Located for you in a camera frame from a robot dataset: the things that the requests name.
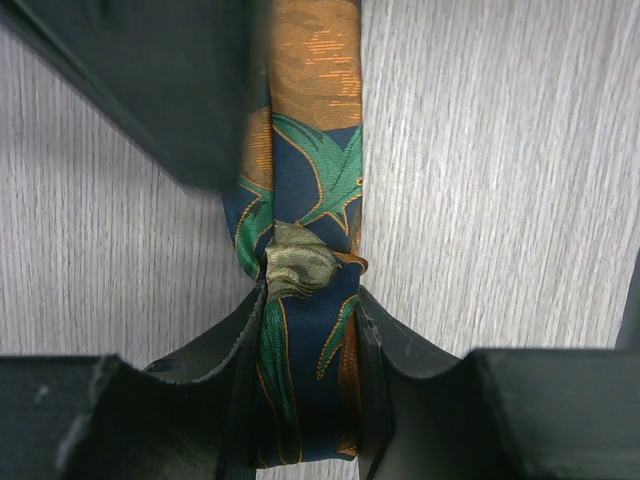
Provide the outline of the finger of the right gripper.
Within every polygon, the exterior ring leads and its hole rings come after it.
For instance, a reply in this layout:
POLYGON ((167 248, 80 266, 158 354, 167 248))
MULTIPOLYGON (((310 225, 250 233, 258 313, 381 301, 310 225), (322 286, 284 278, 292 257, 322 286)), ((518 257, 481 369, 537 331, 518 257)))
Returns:
POLYGON ((269 1, 5 1, 1 22, 183 186, 238 181, 269 1))

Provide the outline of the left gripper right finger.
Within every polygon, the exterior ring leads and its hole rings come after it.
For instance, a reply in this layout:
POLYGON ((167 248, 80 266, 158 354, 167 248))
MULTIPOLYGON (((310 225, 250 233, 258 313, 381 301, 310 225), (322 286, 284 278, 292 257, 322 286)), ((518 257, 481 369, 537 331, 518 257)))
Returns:
POLYGON ((635 479, 639 356, 476 349, 457 358, 367 290, 357 310, 364 479, 635 479))

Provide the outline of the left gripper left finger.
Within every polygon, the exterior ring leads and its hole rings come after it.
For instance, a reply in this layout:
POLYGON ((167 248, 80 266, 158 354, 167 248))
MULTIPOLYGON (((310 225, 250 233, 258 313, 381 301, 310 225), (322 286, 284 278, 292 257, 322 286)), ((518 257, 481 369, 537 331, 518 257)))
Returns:
POLYGON ((116 355, 1 360, 5 479, 252 479, 264 284, 225 319, 137 369, 116 355))

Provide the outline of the floral patterned necktie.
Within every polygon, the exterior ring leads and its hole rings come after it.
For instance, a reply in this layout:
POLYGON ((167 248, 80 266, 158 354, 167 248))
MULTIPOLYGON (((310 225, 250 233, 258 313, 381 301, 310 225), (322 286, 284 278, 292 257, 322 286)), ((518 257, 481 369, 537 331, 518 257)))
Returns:
POLYGON ((267 291, 250 444, 261 469, 357 455, 367 268, 361 5, 278 1, 272 22, 243 170, 223 200, 239 263, 267 291))

